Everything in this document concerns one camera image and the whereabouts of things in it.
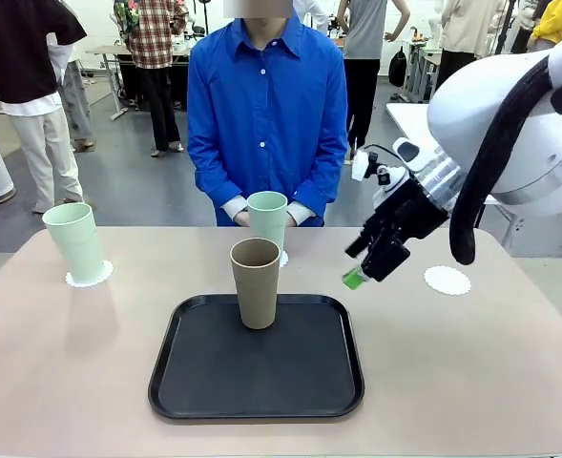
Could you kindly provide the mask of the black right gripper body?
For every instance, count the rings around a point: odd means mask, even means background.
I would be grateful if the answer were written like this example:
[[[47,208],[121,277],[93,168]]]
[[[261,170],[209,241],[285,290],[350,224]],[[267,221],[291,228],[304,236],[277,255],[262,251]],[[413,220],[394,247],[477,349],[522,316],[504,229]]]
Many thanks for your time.
[[[400,239],[424,239],[449,219],[449,212],[432,202],[414,178],[393,188],[381,186],[373,203],[374,213],[363,226],[371,238],[389,231]]]

